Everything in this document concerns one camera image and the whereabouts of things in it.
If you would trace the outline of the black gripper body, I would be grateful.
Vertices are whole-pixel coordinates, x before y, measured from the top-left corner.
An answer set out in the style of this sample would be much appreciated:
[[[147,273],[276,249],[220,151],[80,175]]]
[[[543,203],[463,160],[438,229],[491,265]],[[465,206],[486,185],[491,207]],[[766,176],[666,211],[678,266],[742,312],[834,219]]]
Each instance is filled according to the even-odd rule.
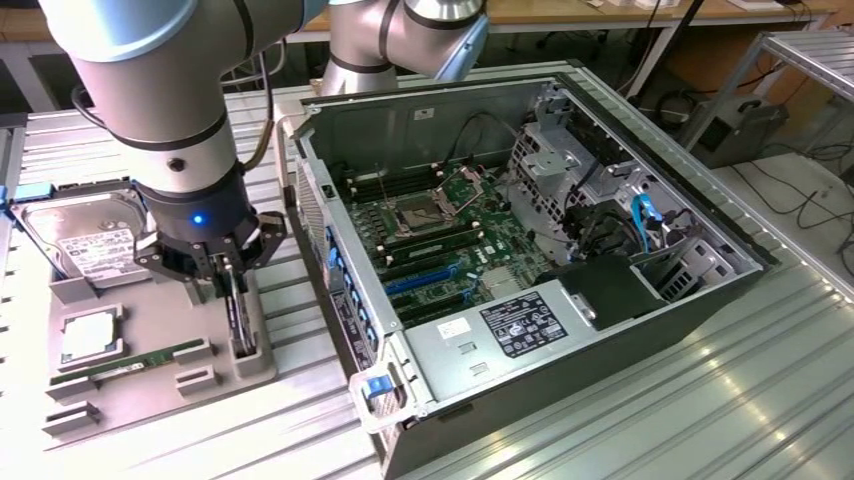
[[[226,237],[244,247],[259,235],[260,220],[248,201],[243,176],[243,166],[235,162],[214,184],[192,192],[166,192],[136,183],[155,224],[154,231],[136,239],[136,251],[159,240],[179,251],[203,244],[218,252]]]

